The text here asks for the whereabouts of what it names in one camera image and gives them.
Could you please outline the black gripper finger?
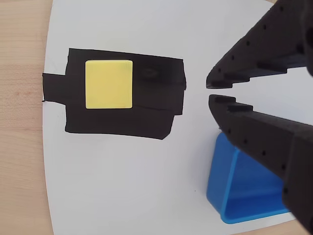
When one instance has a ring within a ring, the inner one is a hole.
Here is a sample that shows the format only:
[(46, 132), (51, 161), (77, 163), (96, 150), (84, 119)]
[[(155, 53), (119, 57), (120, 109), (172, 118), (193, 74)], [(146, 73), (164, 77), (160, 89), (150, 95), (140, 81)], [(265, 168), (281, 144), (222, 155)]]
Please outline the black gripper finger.
[(234, 146), (283, 180), (283, 203), (312, 233), (313, 127), (255, 112), (230, 96), (210, 95), (209, 109)]
[(214, 66), (206, 87), (232, 88), (253, 77), (299, 67), (313, 72), (313, 2), (278, 0)]

